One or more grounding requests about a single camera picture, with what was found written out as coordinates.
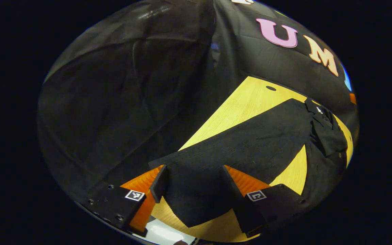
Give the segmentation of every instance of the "letter u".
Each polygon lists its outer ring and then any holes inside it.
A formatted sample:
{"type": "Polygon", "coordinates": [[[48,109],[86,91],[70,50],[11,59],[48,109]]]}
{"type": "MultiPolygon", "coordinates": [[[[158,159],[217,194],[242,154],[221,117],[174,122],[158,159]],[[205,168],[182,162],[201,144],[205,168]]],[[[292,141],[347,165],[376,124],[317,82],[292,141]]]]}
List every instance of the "letter u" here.
{"type": "Polygon", "coordinates": [[[295,29],[288,26],[281,25],[285,30],[287,30],[287,35],[288,35],[288,39],[283,40],[283,39],[279,39],[275,35],[276,23],[265,19],[257,19],[257,21],[260,22],[261,32],[263,33],[263,36],[268,41],[286,48],[294,48],[297,46],[297,36],[296,36],[297,31],[295,29]]]}

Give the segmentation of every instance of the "orange gripper part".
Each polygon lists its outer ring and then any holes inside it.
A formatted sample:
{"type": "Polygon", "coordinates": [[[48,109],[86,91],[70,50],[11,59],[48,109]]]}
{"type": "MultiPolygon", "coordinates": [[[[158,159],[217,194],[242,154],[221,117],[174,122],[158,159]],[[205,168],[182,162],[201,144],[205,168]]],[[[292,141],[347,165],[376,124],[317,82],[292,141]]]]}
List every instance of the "orange gripper part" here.
{"type": "Polygon", "coordinates": [[[235,185],[237,185],[243,197],[249,192],[259,191],[270,187],[270,185],[264,183],[263,181],[258,180],[241,171],[238,171],[237,169],[231,168],[230,166],[226,166],[226,165],[225,167],[228,170],[229,174],[231,175],[232,179],[235,182],[235,185]]]}
{"type": "Polygon", "coordinates": [[[355,94],[350,94],[350,102],[352,102],[353,104],[356,104],[355,94]]]}
{"type": "Polygon", "coordinates": [[[146,199],[143,201],[142,205],[138,209],[137,213],[135,213],[129,225],[140,231],[145,231],[146,224],[148,223],[149,217],[151,216],[152,210],[155,206],[155,200],[152,196],[151,190],[149,189],[160,172],[163,165],[152,169],[126,183],[121,185],[120,187],[143,192],[146,195],[146,199]]]}

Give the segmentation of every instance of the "black background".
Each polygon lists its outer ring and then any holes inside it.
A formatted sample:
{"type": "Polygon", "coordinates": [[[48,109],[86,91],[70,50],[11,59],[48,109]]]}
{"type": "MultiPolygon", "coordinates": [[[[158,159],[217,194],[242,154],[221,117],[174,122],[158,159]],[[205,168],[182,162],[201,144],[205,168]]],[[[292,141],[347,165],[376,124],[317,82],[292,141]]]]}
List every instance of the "black background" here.
{"type": "MultiPolygon", "coordinates": [[[[0,244],[135,244],[59,189],[36,138],[40,86],[85,29],[131,1],[0,1],[0,244]]],[[[361,130],[347,173],[269,244],[392,244],[392,1],[277,1],[317,34],[356,90],[361,130]]]]}

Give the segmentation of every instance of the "wooden board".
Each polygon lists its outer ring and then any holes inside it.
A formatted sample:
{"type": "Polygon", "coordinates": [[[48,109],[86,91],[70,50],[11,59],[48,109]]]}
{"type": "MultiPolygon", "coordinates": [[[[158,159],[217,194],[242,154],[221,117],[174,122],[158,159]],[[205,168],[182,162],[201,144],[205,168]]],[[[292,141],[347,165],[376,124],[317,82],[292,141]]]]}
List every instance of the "wooden board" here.
{"type": "MultiPolygon", "coordinates": [[[[247,77],[181,149],[217,135],[292,98],[301,102],[305,102],[307,99],[305,96],[280,85],[247,77]],[[266,86],[274,88],[275,91],[266,88],[266,86]]],[[[348,164],[353,152],[352,137],[347,127],[338,118],[336,120],[343,130],[347,142],[350,143],[347,149],[346,164],[348,164]]],[[[290,165],[269,185],[283,183],[298,194],[302,194],[306,173],[307,161],[304,145],[290,165]]],[[[241,232],[232,209],[218,218],[188,228],[173,214],[165,199],[162,198],[161,202],[155,205],[152,216],[186,234],[214,242],[244,242],[258,236],[247,238],[241,232]]]]}

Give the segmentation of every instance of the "letter m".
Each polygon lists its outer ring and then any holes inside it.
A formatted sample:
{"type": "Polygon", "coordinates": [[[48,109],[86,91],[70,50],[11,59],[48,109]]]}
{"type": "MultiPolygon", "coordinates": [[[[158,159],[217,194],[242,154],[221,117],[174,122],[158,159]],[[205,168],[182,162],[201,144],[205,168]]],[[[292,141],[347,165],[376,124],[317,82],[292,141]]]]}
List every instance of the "letter m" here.
{"type": "Polygon", "coordinates": [[[337,67],[335,64],[335,60],[333,59],[333,54],[325,48],[323,51],[322,48],[310,37],[304,35],[304,37],[308,40],[309,45],[311,46],[311,54],[309,57],[313,59],[315,62],[322,63],[324,66],[327,66],[328,69],[335,76],[338,76],[337,67]]]}

